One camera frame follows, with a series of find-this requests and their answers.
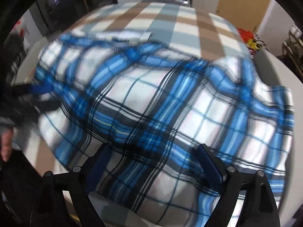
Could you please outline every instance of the human hand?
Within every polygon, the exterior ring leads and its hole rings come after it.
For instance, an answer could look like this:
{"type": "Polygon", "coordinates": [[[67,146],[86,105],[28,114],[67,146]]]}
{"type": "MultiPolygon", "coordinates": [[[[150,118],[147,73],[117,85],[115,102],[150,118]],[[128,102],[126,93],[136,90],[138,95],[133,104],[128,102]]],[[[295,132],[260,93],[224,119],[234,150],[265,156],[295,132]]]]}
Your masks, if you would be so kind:
{"type": "Polygon", "coordinates": [[[12,155],[12,140],[14,129],[7,128],[1,135],[1,157],[4,162],[8,162],[12,155]]]}

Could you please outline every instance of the white wall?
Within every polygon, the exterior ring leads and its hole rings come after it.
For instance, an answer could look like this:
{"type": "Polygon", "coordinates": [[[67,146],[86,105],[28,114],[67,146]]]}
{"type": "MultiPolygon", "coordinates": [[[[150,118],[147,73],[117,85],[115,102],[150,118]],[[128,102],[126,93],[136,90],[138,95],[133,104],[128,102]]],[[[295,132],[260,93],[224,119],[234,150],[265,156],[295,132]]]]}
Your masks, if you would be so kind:
{"type": "Polygon", "coordinates": [[[25,41],[27,47],[30,47],[35,42],[42,39],[42,34],[40,33],[29,9],[24,13],[23,17],[25,18],[26,33],[25,41]]]}
{"type": "Polygon", "coordinates": [[[294,21],[286,11],[275,1],[271,0],[265,16],[257,31],[269,51],[275,55],[282,55],[282,43],[288,38],[288,31],[294,21]]]}

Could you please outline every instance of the fleece blanket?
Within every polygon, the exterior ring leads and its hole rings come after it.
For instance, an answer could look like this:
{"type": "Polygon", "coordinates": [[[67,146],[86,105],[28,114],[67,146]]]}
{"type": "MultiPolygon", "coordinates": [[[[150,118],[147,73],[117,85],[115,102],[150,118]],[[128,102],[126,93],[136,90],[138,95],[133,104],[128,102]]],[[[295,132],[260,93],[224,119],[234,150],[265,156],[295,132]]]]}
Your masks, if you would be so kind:
{"type": "Polygon", "coordinates": [[[55,157],[70,170],[106,146],[96,192],[160,226],[203,226],[218,202],[196,157],[200,143],[241,172],[263,170],[279,204],[290,90],[262,83],[249,58],[203,60],[134,38],[70,32],[40,53],[34,81],[62,102],[39,121],[55,157]]]}

